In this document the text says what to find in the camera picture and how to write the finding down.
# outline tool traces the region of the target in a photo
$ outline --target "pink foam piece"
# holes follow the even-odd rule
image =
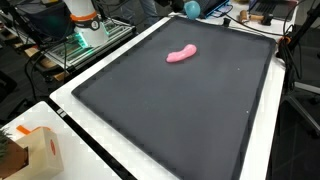
[[[179,52],[172,52],[168,54],[167,62],[173,63],[187,59],[190,56],[193,56],[197,52],[197,47],[193,44],[186,45]]]

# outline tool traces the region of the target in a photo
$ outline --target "desk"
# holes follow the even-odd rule
[[[243,9],[247,9],[247,6],[234,4],[234,9],[230,12],[230,15],[236,18]],[[160,20],[139,36],[103,58],[97,64],[50,95],[50,98],[55,103],[57,103],[71,118],[76,121],[76,123],[82,126],[98,143],[101,144],[102,147],[104,147],[139,180],[171,180],[177,178],[81,104],[75,97],[73,97],[71,91],[139,41],[144,39],[151,32],[158,29],[168,20],[169,18]],[[205,23],[222,24],[223,19],[209,18],[201,21]],[[291,22],[287,23],[288,26],[294,21],[295,16]],[[270,27],[262,26],[254,22],[249,23],[248,25],[263,31],[282,34],[283,21],[273,20],[272,23],[273,25]],[[232,22],[231,26],[240,27],[241,25]],[[262,90],[262,97],[255,117],[241,173],[241,180],[265,179],[284,74],[285,68],[283,66],[283,62],[274,56],[270,63],[264,88]]]
[[[45,103],[40,102],[5,125],[12,139],[23,136],[16,127],[47,126],[57,134],[64,171],[52,180],[121,180],[115,172]]]

